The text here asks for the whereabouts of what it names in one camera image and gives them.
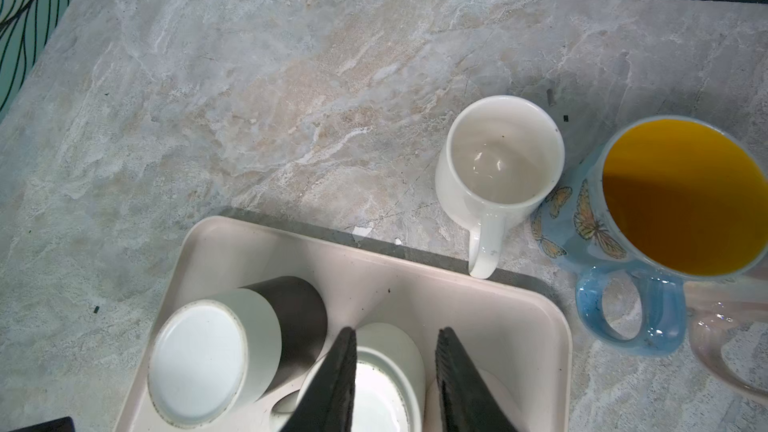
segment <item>tray rim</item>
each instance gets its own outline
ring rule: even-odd
[[[314,242],[316,244],[320,244],[323,246],[333,246],[334,248],[338,248],[341,250],[347,250],[351,249],[357,253],[360,253],[362,255],[368,255],[373,256],[375,258],[378,258],[379,260],[383,260],[384,262],[394,261],[396,264],[404,264],[409,267],[417,266],[418,268],[424,269],[425,271],[429,272],[430,276],[437,276],[439,278],[440,275],[443,274],[450,274],[453,276],[453,278],[457,279],[457,281],[466,282],[469,284],[474,284],[475,286],[478,286],[480,288],[486,288],[490,292],[502,294],[502,295],[508,295],[509,291],[505,289],[512,289],[516,294],[522,294],[527,295],[528,298],[532,300],[532,302],[536,303],[536,305],[542,306],[538,302],[541,302],[544,304],[542,311],[546,312],[546,309],[550,309],[554,311],[554,315],[548,314],[550,318],[553,320],[556,320],[557,322],[561,322],[565,329],[565,334],[567,337],[568,342],[568,357],[567,357],[567,363],[566,363],[566,376],[568,377],[568,380],[566,380],[565,383],[565,411],[564,411],[564,422],[563,422],[563,431],[568,431],[568,423],[570,422],[570,404],[571,404],[571,381],[572,381],[572,368],[573,368],[573,334],[571,333],[571,326],[568,324],[568,320],[565,317],[565,314],[560,310],[560,308],[552,302],[549,298],[543,296],[542,294],[534,291],[527,290],[526,288],[516,287],[514,285],[507,285],[502,284],[499,282],[494,282],[488,279],[480,279],[480,278],[474,278],[469,274],[462,274],[460,272],[454,272],[449,271],[444,268],[435,267],[433,265],[427,265],[427,264],[421,264],[420,262],[412,262],[409,260],[406,260],[404,258],[399,257],[393,257],[391,255],[387,254],[381,254],[379,252],[371,252],[369,250],[365,250],[364,248],[355,248],[351,247],[349,245],[343,245],[343,244],[337,244],[335,242],[322,240],[321,238],[315,238],[310,237],[307,235],[301,235],[297,234],[295,232],[288,232],[279,228],[269,227],[269,226],[262,226],[261,224],[256,224],[254,222],[248,222],[245,220],[239,220],[237,218],[232,217],[225,217],[225,216],[208,216],[205,218],[202,218],[198,222],[196,222],[188,231],[187,234],[184,236],[184,239],[181,241],[181,245],[179,246],[179,253],[178,257],[176,258],[176,262],[174,264],[174,271],[168,278],[168,286],[165,288],[165,292],[163,292],[163,297],[160,300],[160,304],[158,305],[157,313],[154,316],[154,320],[152,321],[152,325],[150,328],[149,336],[147,337],[147,341],[144,344],[142,351],[141,351],[141,358],[139,360],[139,364],[134,369],[133,372],[133,379],[130,382],[130,385],[128,387],[128,391],[125,394],[125,397],[123,399],[123,404],[120,407],[120,414],[118,415],[116,421],[114,422],[114,426],[112,427],[113,432],[117,432],[117,430],[120,429],[121,426],[124,426],[125,430],[128,430],[128,426],[130,426],[134,420],[135,412],[134,411],[130,418],[126,416],[128,404],[130,402],[129,399],[131,399],[132,395],[137,395],[137,397],[134,399],[134,402],[138,402],[138,400],[141,397],[141,388],[137,387],[137,379],[139,372],[141,371],[142,367],[145,366],[148,358],[147,358],[147,352],[149,349],[149,346],[152,342],[153,333],[156,333],[158,329],[158,321],[160,320],[160,315],[163,311],[164,305],[166,303],[166,300],[168,299],[168,293],[170,292],[170,286],[172,285],[174,279],[176,278],[176,275],[179,271],[179,265],[181,264],[182,259],[185,256],[185,252],[187,251],[187,246],[189,245],[190,238],[198,233],[199,228],[209,227],[213,226],[214,224],[211,224],[211,222],[230,222],[235,223],[238,225],[245,225],[245,226],[252,226],[255,228],[259,228],[264,230],[265,232],[272,232],[277,233],[278,235],[288,236],[295,238],[297,240],[303,240],[303,241],[309,241]]]

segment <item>butterfly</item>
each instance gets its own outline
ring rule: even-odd
[[[574,226],[576,232],[584,240],[594,240],[600,245],[609,257],[622,259],[627,257],[627,251],[624,250],[616,239],[608,234],[608,230],[592,213],[592,206],[589,204],[589,190],[587,188],[587,179],[581,183],[581,190],[578,193],[576,201],[576,213],[574,214]]]
[[[542,249],[542,252],[549,258],[558,258],[561,255],[568,254],[564,248],[555,244],[548,238],[542,235],[542,208],[536,209],[536,212],[531,216],[531,232],[533,233],[533,239],[538,242],[538,246]]]
[[[550,217],[557,218],[560,215],[560,207],[564,206],[565,203],[571,198],[572,191],[573,189],[570,187],[558,187],[549,193],[549,195],[544,199],[544,202],[552,202],[549,207]]]

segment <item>mug handle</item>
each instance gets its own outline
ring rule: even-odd
[[[581,321],[600,340],[630,354],[667,355],[677,349],[685,338],[685,296],[683,283],[661,273],[645,271],[629,273],[638,289],[642,311],[640,331],[633,338],[622,337],[603,314],[603,291],[610,273],[625,269],[627,264],[592,267],[579,276],[576,283],[576,307]]]
[[[469,231],[469,274],[477,278],[488,278],[496,266],[502,250],[506,232],[504,216],[484,213],[480,226]]]
[[[768,304],[750,304],[750,309],[744,312],[746,322],[768,322]],[[768,407],[768,391],[749,385],[723,360],[726,331],[739,325],[739,322],[728,322],[722,315],[717,317],[715,312],[698,312],[690,318],[688,331],[690,349],[704,368],[714,377],[722,380],[728,388]]]

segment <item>marble tabletop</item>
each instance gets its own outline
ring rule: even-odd
[[[451,121],[481,97],[547,110],[567,166],[659,113],[712,122],[765,166],[766,49],[756,4],[73,0],[0,124],[0,430],[114,426],[184,234],[206,216],[465,272],[468,236],[433,175]],[[638,358],[595,341],[574,278],[526,227],[492,280],[566,313],[573,432],[768,430],[768,410],[687,344]],[[611,290],[614,325],[637,327],[637,293]],[[743,327],[726,356],[768,386],[768,326]]]

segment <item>blue mug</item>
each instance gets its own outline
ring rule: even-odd
[[[684,340],[686,281],[722,280],[768,247],[768,182],[732,137],[704,122],[657,116],[621,130],[566,173],[531,216],[540,249],[578,275],[587,328],[632,354]],[[626,272],[642,306],[625,338],[606,321],[603,291]]]

